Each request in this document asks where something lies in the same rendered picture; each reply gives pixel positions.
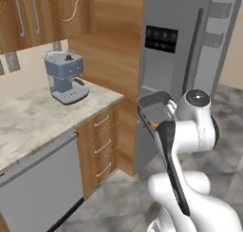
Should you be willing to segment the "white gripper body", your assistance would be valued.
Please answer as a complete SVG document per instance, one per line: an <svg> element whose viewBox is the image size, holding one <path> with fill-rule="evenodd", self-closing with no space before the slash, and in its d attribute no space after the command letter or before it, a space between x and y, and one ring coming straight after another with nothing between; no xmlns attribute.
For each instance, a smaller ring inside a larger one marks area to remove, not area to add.
<svg viewBox="0 0 243 232"><path fill-rule="evenodd" d="M176 112L177 106L178 105L173 100L169 100L166 104L167 113L171 119L175 118L175 112Z"/></svg>

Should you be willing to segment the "grey tupperware container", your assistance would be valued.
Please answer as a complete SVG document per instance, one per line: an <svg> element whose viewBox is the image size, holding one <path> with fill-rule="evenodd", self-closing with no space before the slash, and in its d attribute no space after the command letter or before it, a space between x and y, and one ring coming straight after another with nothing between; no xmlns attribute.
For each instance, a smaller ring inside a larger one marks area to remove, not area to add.
<svg viewBox="0 0 243 232"><path fill-rule="evenodd" d="M166 104L169 100L176 101L165 91L152 92L140 97L137 101L137 110L143 126L148 130L152 139L155 139L153 123L171 121L167 113Z"/></svg>

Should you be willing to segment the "fridge door with dispenser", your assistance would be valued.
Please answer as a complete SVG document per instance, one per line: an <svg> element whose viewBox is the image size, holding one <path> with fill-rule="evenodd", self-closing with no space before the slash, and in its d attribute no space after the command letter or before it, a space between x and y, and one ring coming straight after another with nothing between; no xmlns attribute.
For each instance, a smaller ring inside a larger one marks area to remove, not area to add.
<svg viewBox="0 0 243 232"><path fill-rule="evenodd" d="M140 89L182 95L185 69L197 12L204 9L197 37L195 61L202 46L212 0L144 0Z"/></svg>

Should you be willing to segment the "open grey fridge door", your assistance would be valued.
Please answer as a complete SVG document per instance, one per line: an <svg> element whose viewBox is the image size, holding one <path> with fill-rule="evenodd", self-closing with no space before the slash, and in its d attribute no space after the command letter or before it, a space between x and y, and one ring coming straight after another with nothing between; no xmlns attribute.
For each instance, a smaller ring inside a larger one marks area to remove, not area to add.
<svg viewBox="0 0 243 232"><path fill-rule="evenodd" d="M236 17L242 0L212 0L213 2L232 3L230 15L226 19L208 17L205 32L223 33L224 39L219 48L210 48L202 44L196 69L194 88L202 89L214 98L222 73L225 58L232 39Z"/></svg>

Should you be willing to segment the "grey fridge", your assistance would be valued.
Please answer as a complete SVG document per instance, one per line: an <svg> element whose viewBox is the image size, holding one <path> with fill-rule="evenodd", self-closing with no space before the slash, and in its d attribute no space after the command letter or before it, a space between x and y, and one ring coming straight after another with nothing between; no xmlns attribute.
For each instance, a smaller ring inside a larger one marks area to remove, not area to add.
<svg viewBox="0 0 243 232"><path fill-rule="evenodd" d="M195 73L194 73L194 76L192 79L191 87L188 88L187 90L194 88L194 81L195 81L195 77L196 77L196 69L197 69L198 60L196 61L196 68L195 68ZM139 86L138 99L144 95L147 95L152 92L157 92L157 91L163 91L163 90L147 89L145 91L142 91ZM170 94L170 96L173 99L177 100L182 95L179 97L174 97ZM155 145L152 137L150 136L148 130L143 126L140 116L138 114L137 115L137 140L136 140L136 152L135 152L135 170L140 171L141 169L143 169L157 155L157 153L158 153L158 151L157 151L156 145Z"/></svg>

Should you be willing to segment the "grey door bin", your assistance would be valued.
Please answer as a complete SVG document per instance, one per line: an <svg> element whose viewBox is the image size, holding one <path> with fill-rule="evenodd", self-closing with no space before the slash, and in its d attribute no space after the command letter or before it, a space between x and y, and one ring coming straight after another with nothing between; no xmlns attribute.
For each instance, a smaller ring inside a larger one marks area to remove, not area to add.
<svg viewBox="0 0 243 232"><path fill-rule="evenodd" d="M219 48L223 42L224 34L223 33L212 33L205 32L203 38L203 45L210 48Z"/></svg>
<svg viewBox="0 0 243 232"><path fill-rule="evenodd" d="M209 16L211 18L226 19L229 17L232 3L213 2Z"/></svg>

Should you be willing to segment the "wooden cupboard door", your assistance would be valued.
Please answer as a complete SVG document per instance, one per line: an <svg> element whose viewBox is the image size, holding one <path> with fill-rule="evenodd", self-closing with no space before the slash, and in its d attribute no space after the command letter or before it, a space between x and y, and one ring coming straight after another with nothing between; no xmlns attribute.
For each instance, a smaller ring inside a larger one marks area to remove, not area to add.
<svg viewBox="0 0 243 232"><path fill-rule="evenodd" d="M21 27L14 0L0 0L0 53L6 54L30 46L30 32L24 0L18 0L23 23L25 38L20 36Z"/></svg>
<svg viewBox="0 0 243 232"><path fill-rule="evenodd" d="M35 1L40 22L39 35L36 34L32 0L24 0L32 47L78 37L95 29L95 0Z"/></svg>

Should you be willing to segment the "wooden drawer front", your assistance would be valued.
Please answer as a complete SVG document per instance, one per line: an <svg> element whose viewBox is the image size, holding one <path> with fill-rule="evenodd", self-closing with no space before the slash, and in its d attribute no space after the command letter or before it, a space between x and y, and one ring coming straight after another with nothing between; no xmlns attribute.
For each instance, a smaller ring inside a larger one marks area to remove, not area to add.
<svg viewBox="0 0 243 232"><path fill-rule="evenodd" d="M99 126L94 126L94 123L98 123L103 120L107 115L109 115L109 119L102 123ZM118 117L118 107L111 106L108 109L100 112L99 114L92 116L88 120L84 121L77 127L77 132L80 137L83 137L85 140L89 140L93 137L98 136L103 130L112 126L117 122Z"/></svg>
<svg viewBox="0 0 243 232"><path fill-rule="evenodd" d="M97 178L96 174L102 172L110 162L112 163L112 166L107 169L102 176ZM94 158L90 161L85 161L82 170L84 199L87 200L98 185L101 184L116 168L117 161L115 150L109 152L99 161L96 161Z"/></svg>
<svg viewBox="0 0 243 232"><path fill-rule="evenodd" d="M100 149L105 145L108 140L111 139L112 143L105 147L101 152L94 154L94 150ZM94 158L99 161L102 157L107 155L111 150L113 150L118 144L118 134L115 126L105 129L98 136L91 138L90 140L85 140L83 137L78 139L78 147L81 151L82 162L90 161Z"/></svg>

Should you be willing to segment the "tall wooden side panel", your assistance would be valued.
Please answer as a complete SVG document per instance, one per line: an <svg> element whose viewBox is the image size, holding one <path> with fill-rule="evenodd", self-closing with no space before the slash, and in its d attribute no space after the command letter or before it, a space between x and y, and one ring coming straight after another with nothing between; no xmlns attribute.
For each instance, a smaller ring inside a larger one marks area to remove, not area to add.
<svg viewBox="0 0 243 232"><path fill-rule="evenodd" d="M118 166L135 173L140 35L144 0L94 0L95 30L68 41L84 57L84 79L124 96L119 108Z"/></svg>

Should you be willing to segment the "blue coffee machine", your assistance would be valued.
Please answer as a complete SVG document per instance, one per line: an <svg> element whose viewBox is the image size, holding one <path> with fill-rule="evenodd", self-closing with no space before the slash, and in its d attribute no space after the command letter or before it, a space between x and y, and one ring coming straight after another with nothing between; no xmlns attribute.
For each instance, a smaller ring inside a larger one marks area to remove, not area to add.
<svg viewBox="0 0 243 232"><path fill-rule="evenodd" d="M44 56L51 96L68 106L85 98L89 89L76 77L84 72L83 57L70 51L47 51Z"/></svg>

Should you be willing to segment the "grey dishwasher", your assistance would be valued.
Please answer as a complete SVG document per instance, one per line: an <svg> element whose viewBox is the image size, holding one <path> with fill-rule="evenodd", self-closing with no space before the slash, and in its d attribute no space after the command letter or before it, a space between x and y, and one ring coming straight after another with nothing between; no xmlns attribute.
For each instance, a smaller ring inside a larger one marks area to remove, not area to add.
<svg viewBox="0 0 243 232"><path fill-rule="evenodd" d="M47 232L83 197L75 133L55 140L0 178L9 232Z"/></svg>

